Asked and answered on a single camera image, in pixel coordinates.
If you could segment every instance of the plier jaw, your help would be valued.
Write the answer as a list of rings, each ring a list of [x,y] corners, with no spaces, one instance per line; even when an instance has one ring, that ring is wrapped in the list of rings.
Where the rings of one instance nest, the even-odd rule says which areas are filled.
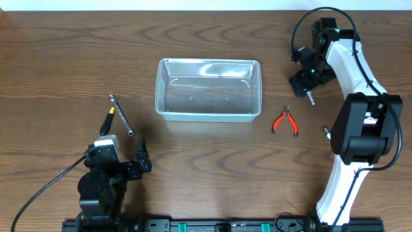
[[[299,129],[297,127],[297,124],[295,120],[292,118],[290,112],[289,112],[289,106],[283,106],[283,111],[280,114],[280,116],[273,122],[272,125],[272,133],[275,134],[277,130],[277,125],[285,118],[287,117],[289,119],[289,122],[291,123],[293,129],[294,129],[294,137],[298,136]]]

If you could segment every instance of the pliers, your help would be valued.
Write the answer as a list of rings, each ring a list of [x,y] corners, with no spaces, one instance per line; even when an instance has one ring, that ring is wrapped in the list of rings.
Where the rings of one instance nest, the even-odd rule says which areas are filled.
[[[272,133],[276,133],[277,125],[282,121],[283,118],[287,117],[289,122],[291,123],[292,127],[294,128],[294,136],[297,137],[297,132],[299,131],[297,128],[297,124],[295,120],[292,118],[289,112],[289,106],[283,106],[282,114],[273,122],[272,125]]]

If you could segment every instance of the red pliers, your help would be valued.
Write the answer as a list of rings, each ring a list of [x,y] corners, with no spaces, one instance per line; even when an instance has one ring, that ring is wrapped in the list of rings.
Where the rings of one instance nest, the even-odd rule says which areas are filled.
[[[279,123],[282,121],[283,118],[287,117],[289,119],[289,122],[291,123],[291,125],[294,128],[294,136],[297,137],[297,132],[299,130],[297,129],[297,124],[296,124],[295,120],[290,115],[289,106],[283,106],[283,108],[284,108],[284,110],[282,111],[282,114],[273,122],[272,133],[276,133],[277,125],[279,125]]]

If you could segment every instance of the white wall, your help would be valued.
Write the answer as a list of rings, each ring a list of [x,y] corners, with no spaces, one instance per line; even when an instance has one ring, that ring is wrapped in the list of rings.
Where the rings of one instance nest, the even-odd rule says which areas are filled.
[[[412,0],[0,0],[12,10],[412,10]]]

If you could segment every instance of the wire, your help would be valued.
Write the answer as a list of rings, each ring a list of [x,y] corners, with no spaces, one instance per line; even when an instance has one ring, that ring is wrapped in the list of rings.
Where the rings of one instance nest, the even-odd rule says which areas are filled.
[[[15,216],[15,218],[13,220],[11,232],[14,232],[15,225],[17,224],[17,221],[19,220],[20,216],[23,214],[25,209],[34,201],[34,199],[36,199],[44,190],[46,190],[48,187],[50,187],[52,184],[54,184],[54,182],[58,181],[60,178],[65,176],[65,174],[67,174],[69,171],[71,171],[75,166],[80,164],[80,162],[82,162],[82,160],[84,160],[84,158],[85,158],[85,156],[80,158],[73,165],[71,165],[68,169],[66,169],[66,171],[63,171],[60,175],[58,175],[56,178],[54,178],[52,181],[50,181],[47,185],[45,185],[43,188],[41,188],[34,196],[31,197],[31,199],[20,209],[20,211]]]
[[[282,213],[278,214],[275,218],[275,227],[276,227],[277,230],[279,230],[280,232],[285,232],[284,230],[282,230],[281,228],[279,228],[277,226],[277,218],[281,215],[284,215],[284,214],[292,216],[295,219],[295,221],[302,227],[302,229],[304,229],[303,224],[295,218],[295,215],[293,215],[292,213],[289,213],[289,212],[282,212]]]
[[[355,172],[355,176],[354,176],[353,181],[352,181],[352,183],[351,183],[351,186],[350,186],[350,188],[349,188],[349,190],[348,190],[348,194],[346,195],[345,201],[343,202],[343,205],[341,206],[341,210],[339,211],[338,215],[336,216],[335,221],[333,222],[332,226],[331,226],[330,229],[329,229],[329,231],[333,231],[333,229],[334,229],[334,227],[336,226],[339,218],[340,218],[341,215],[342,215],[342,212],[344,211],[344,208],[346,207],[346,204],[347,204],[348,201],[349,201],[349,197],[350,197],[350,195],[351,195],[351,193],[352,193],[352,191],[353,191],[353,188],[354,188],[354,186],[355,186],[356,180],[357,180],[358,177],[359,177],[359,173],[361,173],[362,171],[383,171],[383,170],[386,170],[386,169],[392,167],[392,165],[394,165],[394,164],[396,163],[396,161],[397,161],[398,158],[399,158],[400,151],[401,151],[401,149],[402,149],[402,129],[400,128],[400,123],[399,123],[398,116],[397,116],[397,114],[395,113],[395,110],[393,109],[392,105],[390,105],[390,103],[384,98],[383,94],[380,93],[379,90],[376,89],[376,87],[374,87],[374,85],[372,84],[372,82],[369,80],[368,75],[366,75],[366,72],[365,72],[365,70],[363,69],[361,62],[359,61],[359,58],[358,58],[358,55],[357,55],[357,51],[356,51],[356,40],[357,40],[356,26],[355,26],[355,23],[353,22],[352,18],[351,18],[347,13],[345,13],[345,12],[343,12],[342,10],[339,10],[339,9],[337,9],[337,8],[327,7],[327,6],[315,8],[315,9],[310,10],[309,12],[307,12],[307,13],[301,18],[301,20],[299,20],[299,22],[296,24],[296,27],[295,27],[294,32],[293,32],[293,34],[292,34],[292,42],[291,42],[291,45],[292,45],[292,57],[291,57],[291,60],[293,60],[293,62],[295,62],[294,39],[295,39],[295,33],[296,33],[296,30],[297,30],[297,27],[301,24],[301,22],[303,21],[303,19],[305,19],[306,16],[308,16],[308,15],[310,15],[311,13],[313,13],[313,12],[315,12],[315,11],[318,11],[318,10],[334,10],[334,11],[339,12],[339,13],[341,13],[342,15],[344,15],[344,16],[349,20],[349,22],[351,23],[352,28],[353,28],[353,41],[352,41],[352,50],[353,50],[353,51],[352,51],[352,52],[353,52],[353,56],[354,56],[354,58],[355,58],[355,61],[356,61],[356,63],[357,63],[357,66],[359,67],[359,70],[360,70],[360,72],[362,73],[362,75],[363,75],[366,83],[368,83],[368,86],[382,99],[382,102],[384,103],[384,105],[385,105],[386,108],[389,110],[390,114],[392,115],[393,120],[395,121],[395,127],[396,127],[396,129],[397,129],[397,136],[398,136],[397,150],[396,150],[396,152],[395,152],[395,154],[394,154],[391,162],[389,162],[388,164],[386,164],[386,165],[383,166],[383,167],[379,167],[379,168],[361,168],[361,169],[358,169],[358,170]]]

